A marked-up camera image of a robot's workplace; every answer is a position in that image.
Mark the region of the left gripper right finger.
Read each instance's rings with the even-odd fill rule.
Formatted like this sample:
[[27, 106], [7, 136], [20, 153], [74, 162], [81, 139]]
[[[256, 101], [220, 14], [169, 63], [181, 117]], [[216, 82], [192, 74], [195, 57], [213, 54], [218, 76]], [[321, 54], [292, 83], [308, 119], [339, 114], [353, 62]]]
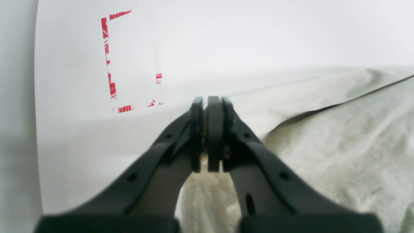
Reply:
[[237, 233], [382, 233], [374, 214], [341, 207], [267, 149], [226, 97], [206, 108], [208, 171], [228, 172], [242, 217]]

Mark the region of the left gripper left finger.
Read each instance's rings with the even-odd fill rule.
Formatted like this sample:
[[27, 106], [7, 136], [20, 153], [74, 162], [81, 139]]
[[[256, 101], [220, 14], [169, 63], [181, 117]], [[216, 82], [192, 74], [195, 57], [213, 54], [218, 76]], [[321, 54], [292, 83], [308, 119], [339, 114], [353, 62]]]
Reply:
[[174, 120], [101, 193], [66, 213], [44, 216], [36, 233], [179, 233], [180, 189], [201, 171], [203, 100]]

